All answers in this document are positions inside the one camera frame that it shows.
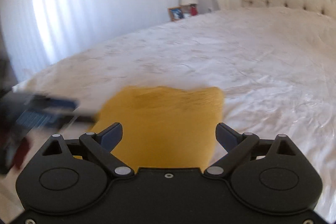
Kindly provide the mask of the yellow knit garment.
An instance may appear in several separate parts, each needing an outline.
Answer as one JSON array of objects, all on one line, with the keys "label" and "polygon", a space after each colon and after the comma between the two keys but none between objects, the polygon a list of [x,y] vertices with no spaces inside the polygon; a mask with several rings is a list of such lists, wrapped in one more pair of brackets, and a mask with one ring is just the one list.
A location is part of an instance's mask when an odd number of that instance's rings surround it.
[{"label": "yellow knit garment", "polygon": [[100,133],[120,123],[122,140],[111,153],[134,170],[205,170],[215,152],[223,105],[224,93],[217,87],[128,86],[105,102],[89,131]]}]

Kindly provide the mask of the white embroidered bedspread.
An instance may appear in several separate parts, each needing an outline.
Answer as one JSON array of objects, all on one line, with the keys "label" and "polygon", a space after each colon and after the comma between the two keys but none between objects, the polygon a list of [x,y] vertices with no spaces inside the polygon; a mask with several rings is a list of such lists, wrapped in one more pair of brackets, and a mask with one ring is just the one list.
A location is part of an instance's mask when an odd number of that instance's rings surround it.
[{"label": "white embroidered bedspread", "polygon": [[126,86],[220,88],[222,120],[291,137],[323,180],[316,207],[335,221],[335,19],[286,8],[218,11],[97,44],[15,86],[97,111]]}]

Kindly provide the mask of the wooden picture frame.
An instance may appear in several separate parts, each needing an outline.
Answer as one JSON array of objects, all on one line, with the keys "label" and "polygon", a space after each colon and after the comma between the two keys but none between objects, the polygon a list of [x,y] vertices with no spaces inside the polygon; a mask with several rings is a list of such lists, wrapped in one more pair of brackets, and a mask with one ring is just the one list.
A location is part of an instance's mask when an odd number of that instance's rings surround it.
[{"label": "wooden picture frame", "polygon": [[170,20],[172,22],[175,22],[177,20],[181,20],[184,18],[184,14],[182,11],[181,7],[172,7],[172,8],[168,8],[168,13],[170,16]]}]

